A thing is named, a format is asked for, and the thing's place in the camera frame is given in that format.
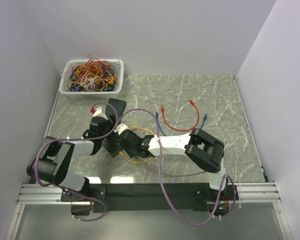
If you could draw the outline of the black TP-Link switch box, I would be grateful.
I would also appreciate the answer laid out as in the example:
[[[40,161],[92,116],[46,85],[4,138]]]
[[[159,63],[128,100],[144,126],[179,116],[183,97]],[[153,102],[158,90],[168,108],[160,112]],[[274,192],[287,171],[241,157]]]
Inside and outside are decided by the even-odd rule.
[[[123,148],[119,143],[119,136],[116,133],[111,133],[102,141],[102,147],[111,155],[111,157],[117,156]]]

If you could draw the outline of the black Mercusys switch box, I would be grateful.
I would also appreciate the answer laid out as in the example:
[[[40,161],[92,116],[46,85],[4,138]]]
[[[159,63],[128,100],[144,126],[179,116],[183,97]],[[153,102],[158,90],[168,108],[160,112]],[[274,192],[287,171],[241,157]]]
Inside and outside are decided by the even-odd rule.
[[[107,105],[105,108],[105,114],[108,117],[109,121],[112,124],[115,124],[117,118],[120,118],[125,110],[127,102],[125,100],[120,100],[120,99],[115,99],[115,98],[110,98],[108,100],[108,103],[113,106],[113,108],[117,112],[117,117],[115,114],[115,111]]]

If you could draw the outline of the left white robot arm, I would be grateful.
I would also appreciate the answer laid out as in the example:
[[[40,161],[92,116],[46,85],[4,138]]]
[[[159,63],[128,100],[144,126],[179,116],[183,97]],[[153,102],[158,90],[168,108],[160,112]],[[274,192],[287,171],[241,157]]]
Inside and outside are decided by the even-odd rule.
[[[26,173],[30,177],[38,177],[47,184],[58,185],[73,190],[72,194],[79,201],[90,197],[89,180],[69,170],[72,158],[95,155],[102,147],[103,138],[109,135],[115,126],[114,114],[97,114],[92,117],[89,129],[83,137],[75,141],[63,141],[47,136],[42,140],[46,145],[39,150],[29,162]]]

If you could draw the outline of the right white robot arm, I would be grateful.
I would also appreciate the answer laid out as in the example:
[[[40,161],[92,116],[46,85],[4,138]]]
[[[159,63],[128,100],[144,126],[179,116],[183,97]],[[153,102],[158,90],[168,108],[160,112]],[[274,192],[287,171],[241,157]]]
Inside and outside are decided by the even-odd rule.
[[[130,129],[117,132],[119,145],[130,157],[158,157],[159,155],[187,156],[207,173],[210,195],[220,200],[228,193],[224,168],[223,142],[202,129],[175,136],[146,135],[143,138]]]

